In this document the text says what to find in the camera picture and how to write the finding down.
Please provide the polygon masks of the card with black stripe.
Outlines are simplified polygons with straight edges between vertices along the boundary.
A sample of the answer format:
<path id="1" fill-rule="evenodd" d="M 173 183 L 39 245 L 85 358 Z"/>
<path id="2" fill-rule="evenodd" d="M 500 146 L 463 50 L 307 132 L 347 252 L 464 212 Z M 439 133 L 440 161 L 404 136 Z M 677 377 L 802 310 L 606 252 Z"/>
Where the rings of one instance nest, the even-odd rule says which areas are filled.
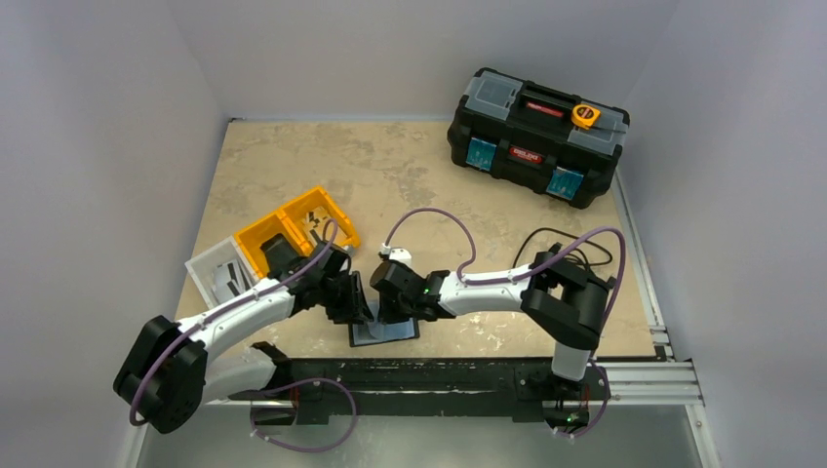
<path id="1" fill-rule="evenodd" d="M 312 209 L 303 218 L 302 230 L 309 239 L 318 242 L 323 239 L 325 225 L 329 219 L 330 214 L 323 207 Z"/>

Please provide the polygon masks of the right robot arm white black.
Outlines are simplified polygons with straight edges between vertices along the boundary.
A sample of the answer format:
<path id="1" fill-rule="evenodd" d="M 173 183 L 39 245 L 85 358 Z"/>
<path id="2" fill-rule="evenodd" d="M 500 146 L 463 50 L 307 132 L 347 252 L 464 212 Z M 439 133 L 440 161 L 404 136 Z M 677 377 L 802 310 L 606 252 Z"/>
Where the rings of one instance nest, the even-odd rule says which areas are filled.
<path id="1" fill-rule="evenodd" d="M 406 250 L 393 249 L 370 279 L 379 293 L 378 319 L 391 324 L 523 313 L 555 340 L 547 382 L 555 394 L 569 397 L 585 384 L 618 280 L 602 279 L 563 258 L 550 264 L 559 249 L 540 252 L 532 263 L 508 270 L 466 276 L 439 270 L 424 277 L 410 267 Z"/>

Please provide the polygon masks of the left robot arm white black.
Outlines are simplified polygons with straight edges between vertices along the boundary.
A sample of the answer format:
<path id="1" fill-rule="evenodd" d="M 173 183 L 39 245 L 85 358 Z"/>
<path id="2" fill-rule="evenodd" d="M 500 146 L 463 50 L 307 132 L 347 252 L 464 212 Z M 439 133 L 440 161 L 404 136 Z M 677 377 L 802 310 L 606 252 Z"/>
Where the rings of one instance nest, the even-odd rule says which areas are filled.
<path id="1" fill-rule="evenodd" d="M 350 254 L 332 242 L 305 256 L 278 235 L 262 246 L 269 271 L 235 298 L 174 322 L 146 322 L 114 381 L 130 406 L 131 424 L 162 434 L 182 426 L 201 404 L 211 364 L 236 343 L 265 327 L 316 306 L 329 320 L 364 324 L 373 314 Z"/>

